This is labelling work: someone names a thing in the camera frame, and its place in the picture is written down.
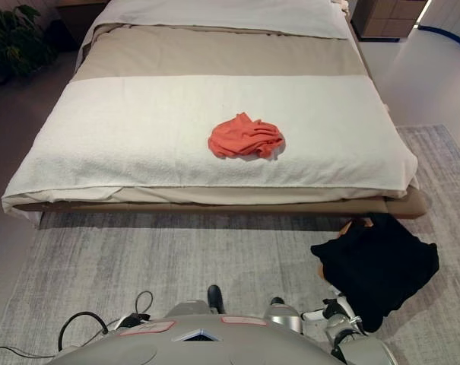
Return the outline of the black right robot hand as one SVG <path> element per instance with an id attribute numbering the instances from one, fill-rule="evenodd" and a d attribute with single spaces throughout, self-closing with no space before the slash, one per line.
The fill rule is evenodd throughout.
<path id="1" fill-rule="evenodd" d="M 339 294 L 336 298 L 324 299 L 324 307 L 311 312 L 300 314 L 300 318 L 304 322 L 316 322 L 325 319 L 330 319 L 334 315 L 343 315 L 347 319 L 352 319 L 356 316 L 351 305 L 348 303 L 346 296 Z"/>

